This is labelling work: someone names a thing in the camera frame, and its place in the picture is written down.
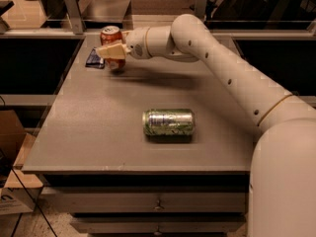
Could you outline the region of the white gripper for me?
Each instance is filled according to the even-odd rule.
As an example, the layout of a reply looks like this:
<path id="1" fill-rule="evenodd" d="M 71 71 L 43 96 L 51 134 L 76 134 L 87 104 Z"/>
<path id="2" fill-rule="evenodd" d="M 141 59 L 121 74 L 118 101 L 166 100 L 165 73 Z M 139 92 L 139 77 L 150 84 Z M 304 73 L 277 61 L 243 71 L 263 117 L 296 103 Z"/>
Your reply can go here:
<path id="1" fill-rule="evenodd" d="M 146 43 L 148 31 L 148 27 L 122 31 L 121 36 L 127 46 L 123 43 L 103 45 L 96 48 L 96 53 L 104 59 L 126 59 L 129 54 L 136 59 L 149 59 Z"/>

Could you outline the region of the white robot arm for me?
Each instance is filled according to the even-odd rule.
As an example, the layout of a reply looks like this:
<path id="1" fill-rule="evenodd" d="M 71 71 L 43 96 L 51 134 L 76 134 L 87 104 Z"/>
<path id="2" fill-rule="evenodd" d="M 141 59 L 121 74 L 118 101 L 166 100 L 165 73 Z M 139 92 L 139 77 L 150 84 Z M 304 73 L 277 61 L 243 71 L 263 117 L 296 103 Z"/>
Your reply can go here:
<path id="1" fill-rule="evenodd" d="M 315 237 L 315 109 L 219 43 L 194 15 L 127 31 L 97 53 L 202 61 L 262 132 L 251 163 L 247 237 Z"/>

